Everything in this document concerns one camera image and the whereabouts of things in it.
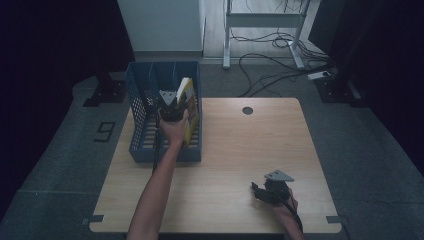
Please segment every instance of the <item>forearm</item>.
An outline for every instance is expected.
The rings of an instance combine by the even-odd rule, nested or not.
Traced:
[[[299,229],[299,225],[296,223],[296,220],[292,217],[287,216],[277,216],[277,220],[284,227],[285,233],[289,236],[291,240],[304,240],[304,235]]]
[[[165,152],[137,204],[127,239],[157,239],[181,142]]]

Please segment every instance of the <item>white power strip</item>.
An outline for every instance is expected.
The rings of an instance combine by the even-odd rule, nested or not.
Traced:
[[[329,77],[330,73],[327,71],[323,71],[323,72],[317,72],[317,73],[312,73],[308,75],[308,80],[310,81],[314,81],[320,78],[325,78],[325,77]]]

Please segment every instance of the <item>blue basket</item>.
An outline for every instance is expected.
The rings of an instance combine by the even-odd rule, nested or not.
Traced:
[[[135,162],[153,162],[155,156],[155,101],[159,90],[176,91],[184,77],[193,79],[200,121],[190,144],[183,146],[178,162],[200,162],[202,152],[202,94],[198,62],[132,62],[126,83],[134,116],[134,133],[129,151]],[[166,137],[160,142],[159,160],[168,147]]]

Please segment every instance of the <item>dark background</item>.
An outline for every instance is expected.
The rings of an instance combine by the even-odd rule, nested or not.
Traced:
[[[324,0],[309,39],[351,80],[424,173],[424,11],[402,1]]]
[[[72,102],[72,87],[134,60],[115,0],[0,3],[1,211],[41,157]]]

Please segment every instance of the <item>wooden table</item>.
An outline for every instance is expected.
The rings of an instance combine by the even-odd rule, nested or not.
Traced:
[[[204,98],[200,163],[175,169],[161,232],[281,233],[267,204],[256,200],[251,182],[280,169],[299,202],[305,233],[337,233],[337,216],[302,109],[294,98]],[[253,113],[246,115],[244,107]],[[152,164],[137,164],[128,152],[131,110],[122,130],[91,222],[94,232],[127,232]]]

